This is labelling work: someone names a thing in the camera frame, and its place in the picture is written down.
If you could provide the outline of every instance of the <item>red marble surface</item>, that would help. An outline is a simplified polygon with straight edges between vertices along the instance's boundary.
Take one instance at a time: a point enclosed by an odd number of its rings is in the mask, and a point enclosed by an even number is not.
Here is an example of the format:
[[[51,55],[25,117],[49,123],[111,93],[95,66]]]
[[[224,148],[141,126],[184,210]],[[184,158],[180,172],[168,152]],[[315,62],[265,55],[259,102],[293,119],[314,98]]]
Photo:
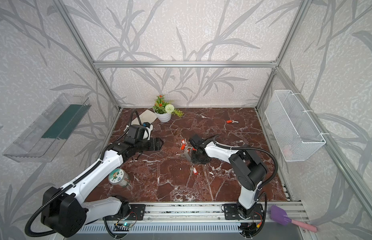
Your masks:
[[[146,109],[137,109],[141,114]],[[171,120],[153,123],[153,137],[164,141],[161,151],[144,152],[138,160],[124,163],[121,168],[128,173],[130,186],[122,188],[111,185],[104,179],[88,196],[87,201],[104,199],[121,195],[131,202],[167,202],[167,201],[230,201],[238,200],[241,187],[227,162],[213,159],[206,165],[191,164],[180,154],[182,139],[189,139],[194,134],[206,138],[221,134],[218,142],[241,146],[260,147],[269,150],[262,128],[254,108],[182,108],[182,118],[172,116]],[[126,127],[130,109],[123,109],[110,141],[116,140]],[[226,120],[239,123],[227,124]],[[274,168],[272,160],[266,154],[261,159],[269,168],[271,175]],[[269,201],[286,201],[278,176],[263,188]]]

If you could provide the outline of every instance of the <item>white flower pot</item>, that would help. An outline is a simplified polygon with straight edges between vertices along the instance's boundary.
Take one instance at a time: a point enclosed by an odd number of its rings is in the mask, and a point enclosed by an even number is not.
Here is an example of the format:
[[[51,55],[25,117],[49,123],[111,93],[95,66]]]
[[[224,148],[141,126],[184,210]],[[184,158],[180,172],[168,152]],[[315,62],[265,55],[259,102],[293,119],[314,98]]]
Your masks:
[[[170,118],[171,118],[171,113],[164,113],[164,114],[155,113],[155,115],[161,122],[168,122],[170,121]]]

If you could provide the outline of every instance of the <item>leaf pattern wallpaper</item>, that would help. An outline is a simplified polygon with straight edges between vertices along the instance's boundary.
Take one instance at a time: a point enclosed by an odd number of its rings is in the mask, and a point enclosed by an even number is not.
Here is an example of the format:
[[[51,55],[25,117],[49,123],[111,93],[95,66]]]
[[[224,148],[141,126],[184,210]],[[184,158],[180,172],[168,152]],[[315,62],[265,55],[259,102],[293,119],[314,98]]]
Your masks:
[[[372,191],[372,1],[312,3],[282,68]],[[324,148],[286,163],[260,112],[295,200],[323,239],[372,239],[372,222]]]
[[[0,0],[0,240],[26,239],[23,228],[45,190],[95,161],[118,112],[51,5]],[[3,156],[61,93],[87,96],[92,106],[53,161]],[[33,229],[47,228],[36,221]]]
[[[98,61],[272,61],[301,0],[65,3]],[[255,106],[269,73],[268,68],[102,69],[121,106],[150,106],[160,94],[178,106]]]

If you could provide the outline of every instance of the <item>round container with green lid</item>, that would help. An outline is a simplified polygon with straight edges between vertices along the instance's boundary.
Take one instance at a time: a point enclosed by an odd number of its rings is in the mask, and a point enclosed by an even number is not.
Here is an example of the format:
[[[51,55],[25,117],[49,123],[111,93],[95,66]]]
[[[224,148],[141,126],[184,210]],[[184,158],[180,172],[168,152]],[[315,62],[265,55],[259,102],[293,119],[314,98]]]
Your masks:
[[[130,178],[123,169],[117,168],[109,174],[109,183],[126,187],[130,183]]]

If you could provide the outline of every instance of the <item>white wire basket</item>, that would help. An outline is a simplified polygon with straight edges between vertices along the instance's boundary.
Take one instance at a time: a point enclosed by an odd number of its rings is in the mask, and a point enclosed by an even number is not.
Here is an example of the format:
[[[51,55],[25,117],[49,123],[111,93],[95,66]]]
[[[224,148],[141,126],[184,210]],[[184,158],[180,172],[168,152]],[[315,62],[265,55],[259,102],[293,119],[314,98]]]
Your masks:
[[[275,90],[265,115],[286,162],[304,161],[326,143],[291,90]]]

